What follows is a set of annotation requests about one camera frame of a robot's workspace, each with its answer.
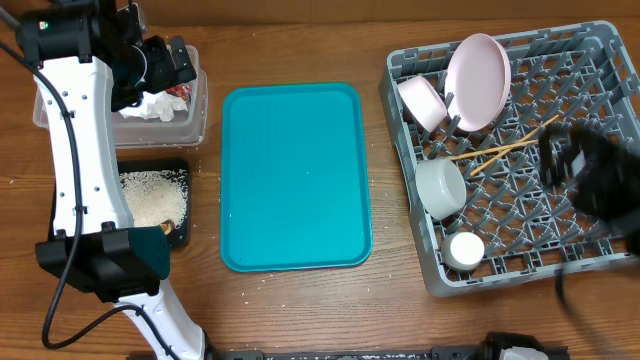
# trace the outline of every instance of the plastic container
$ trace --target plastic container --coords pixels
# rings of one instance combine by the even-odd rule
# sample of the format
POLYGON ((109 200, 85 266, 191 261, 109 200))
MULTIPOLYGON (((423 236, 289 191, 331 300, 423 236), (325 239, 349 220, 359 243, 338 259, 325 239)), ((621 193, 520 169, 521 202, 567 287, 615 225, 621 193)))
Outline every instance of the plastic container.
POLYGON ((473 177, 471 171, 493 154, 457 161, 466 183, 465 207, 443 221, 425 212, 415 183, 418 161, 514 143, 552 114, 640 153, 640 80, 613 25, 599 21, 494 39, 511 63, 511 93, 498 118, 478 132, 456 131, 459 117, 426 131, 403 108, 397 91, 399 83, 422 74, 448 105, 453 94, 443 93, 444 80, 460 42, 392 52, 380 84, 427 290, 452 296, 512 286, 551 277, 562 263, 567 272, 635 263, 624 239, 574 211, 566 188, 545 191, 537 146, 513 150, 473 177), (443 239, 460 231, 473 232, 485 243, 485 256, 473 272, 454 271, 442 260, 443 239))
MULTIPOLYGON (((119 113, 114 113, 112 124, 116 147, 193 146, 204 140, 208 109, 207 74, 200 69, 198 50, 187 45, 187 52, 198 74, 198 77, 189 83, 193 90, 189 110, 175 112, 174 118, 169 122, 162 122, 159 118, 145 120, 130 117, 125 119, 119 113)), ((44 109, 39 91, 36 93, 33 123, 42 128, 49 128, 47 112, 44 109)))

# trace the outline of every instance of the wooden chopstick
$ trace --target wooden chopstick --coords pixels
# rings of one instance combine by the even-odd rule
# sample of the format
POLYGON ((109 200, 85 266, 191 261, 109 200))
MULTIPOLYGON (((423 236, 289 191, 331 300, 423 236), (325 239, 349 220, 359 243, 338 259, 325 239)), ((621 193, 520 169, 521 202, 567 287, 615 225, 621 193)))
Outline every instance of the wooden chopstick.
MULTIPOLYGON (((531 131, 530 133, 528 133, 527 135, 525 135, 522 139, 520 139, 520 141, 518 141, 516 144, 525 142, 527 140, 529 140, 529 138, 531 138, 533 135, 535 135, 538 130, 543 129, 544 127, 546 127, 547 125, 551 124, 552 122, 556 121, 556 119, 558 118, 559 115, 556 115, 554 117, 552 117, 551 119, 547 120, 544 124, 542 124, 540 127, 538 127, 537 129, 531 131)), ((487 162, 485 162, 484 164, 480 165, 477 169, 474 169, 471 172, 471 176, 476 176, 480 171, 484 170, 487 168, 487 166, 493 164, 496 160, 500 159, 501 157, 505 156, 506 154, 509 153, 509 151, 511 151, 511 149, 507 149, 507 150, 503 150, 501 151, 499 154, 497 154, 496 156, 492 157, 491 159, 489 159, 487 162)))
POLYGON ((478 156, 478 155, 490 154, 490 153, 494 153, 494 152, 498 152, 498 151, 502 151, 502 150, 511 150, 511 149, 514 149, 514 148, 531 145, 531 144, 534 144, 534 143, 537 143, 537 142, 538 142, 538 140, 527 140, 527 141, 523 141, 523 142, 517 142, 517 143, 511 144, 511 145, 503 145, 503 146, 498 146, 498 147, 495 147, 495 148, 490 148, 490 149, 485 149, 485 150, 480 150, 480 151, 474 151, 472 153, 449 156, 446 159, 447 160, 452 160, 452 161, 453 160, 466 159, 466 158, 470 158, 470 157, 474 157, 474 156, 478 156))

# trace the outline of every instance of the teal tray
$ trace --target teal tray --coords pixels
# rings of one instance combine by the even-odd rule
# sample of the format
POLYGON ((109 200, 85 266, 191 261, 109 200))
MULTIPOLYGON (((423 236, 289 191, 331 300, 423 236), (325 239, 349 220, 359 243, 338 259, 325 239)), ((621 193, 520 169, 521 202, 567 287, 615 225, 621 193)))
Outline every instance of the teal tray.
POLYGON ((239 272, 353 266, 373 248, 360 99, 340 83, 224 102, 220 255, 239 272))

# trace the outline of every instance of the dish rack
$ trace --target dish rack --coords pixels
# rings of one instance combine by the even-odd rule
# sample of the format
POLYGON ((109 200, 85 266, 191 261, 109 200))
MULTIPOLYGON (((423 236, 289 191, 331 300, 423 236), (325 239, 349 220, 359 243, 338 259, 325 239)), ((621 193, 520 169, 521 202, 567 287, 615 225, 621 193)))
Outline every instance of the dish rack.
MULTIPOLYGON (((555 191, 543 188, 535 145, 511 151, 476 176, 471 171, 491 154, 457 161, 467 188, 465 207, 442 221, 425 212, 415 183, 418 161, 514 143, 556 114, 563 119, 556 122, 581 124, 640 153, 640 80, 612 24, 597 21, 494 39, 509 56, 511 92, 500 116, 478 132, 456 129, 458 117, 426 131, 397 90, 399 83, 422 75, 448 105, 454 95, 443 94, 444 81, 460 42, 392 52, 380 83, 427 290, 447 297, 548 278, 562 263, 566 272, 578 272, 635 262, 620 235, 576 213, 569 201, 574 183, 555 191), (442 261, 442 240, 456 231, 474 232, 485 242, 485 257, 472 272, 456 272, 442 261)), ((555 143, 554 153, 561 146, 562 141, 555 143)))

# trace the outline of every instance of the black container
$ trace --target black container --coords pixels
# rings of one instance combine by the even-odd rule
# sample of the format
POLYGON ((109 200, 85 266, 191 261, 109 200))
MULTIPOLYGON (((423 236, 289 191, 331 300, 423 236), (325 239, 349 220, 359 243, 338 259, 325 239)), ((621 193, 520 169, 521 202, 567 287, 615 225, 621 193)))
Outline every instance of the black container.
MULTIPOLYGON (((179 179, 178 181, 180 181, 180 183, 182 184, 182 190, 187 193, 187 211, 184 215, 182 225, 179 228, 174 229, 171 233, 169 233, 169 235, 167 235, 169 246, 174 249, 183 247, 189 243, 189 224, 191 223, 191 173, 189 172, 189 164, 187 164, 187 162, 183 159, 135 160, 118 163, 118 172, 120 174, 162 170, 185 170, 185 173, 181 174, 183 178, 179 179)), ((51 218, 49 220, 49 241, 55 239, 55 236, 53 234, 53 218, 55 217, 56 211, 56 194, 57 193, 54 189, 53 203, 51 206, 51 218)))

